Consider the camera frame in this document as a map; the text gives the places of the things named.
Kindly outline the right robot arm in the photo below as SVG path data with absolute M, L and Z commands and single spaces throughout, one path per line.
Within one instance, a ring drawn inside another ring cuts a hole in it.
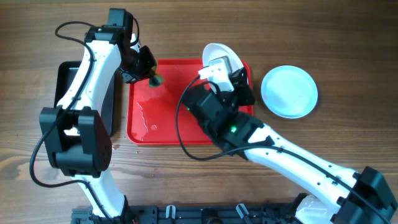
M 240 68 L 225 82 L 195 78 L 179 105 L 195 117 L 220 149 L 277 171 L 306 190 L 293 206 L 301 223 L 389 223 L 397 200 L 384 176 L 371 167 L 357 172 L 328 162 L 291 143 L 254 116 L 241 112 L 253 105 L 247 71 Z

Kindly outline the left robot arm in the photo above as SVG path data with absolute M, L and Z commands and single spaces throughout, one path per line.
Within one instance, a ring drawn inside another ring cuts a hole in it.
M 137 19 L 125 9 L 109 10 L 103 26 L 90 25 L 81 41 L 84 56 L 64 96 L 39 116 L 50 165 L 79 184 L 92 208 L 85 220 L 92 223 L 136 223 L 109 170 L 112 143 L 101 119 L 104 99 L 116 72 L 124 82 L 147 80 L 162 84 L 156 61 L 147 46 L 139 43 Z

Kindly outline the white plate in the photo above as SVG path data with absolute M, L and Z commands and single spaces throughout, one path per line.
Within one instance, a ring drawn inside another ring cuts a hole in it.
M 265 106 L 275 115 L 298 119 L 310 114 L 318 103 L 315 80 L 305 70 L 281 65 L 271 69 L 261 83 Z
M 243 62 L 237 56 L 237 54 L 228 46 L 220 43 L 210 43 L 204 48 L 202 53 L 203 67 L 208 66 L 209 61 L 222 56 L 227 56 L 229 58 L 232 70 L 231 74 L 229 75 L 229 79 L 233 72 L 244 68 Z

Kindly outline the green yellow sponge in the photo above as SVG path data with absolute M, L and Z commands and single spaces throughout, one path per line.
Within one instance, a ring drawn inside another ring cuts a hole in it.
M 156 88 L 156 87 L 160 86 L 161 84 L 163 84 L 163 82 L 164 82 L 163 76 L 156 74 L 149 78 L 149 87 Z

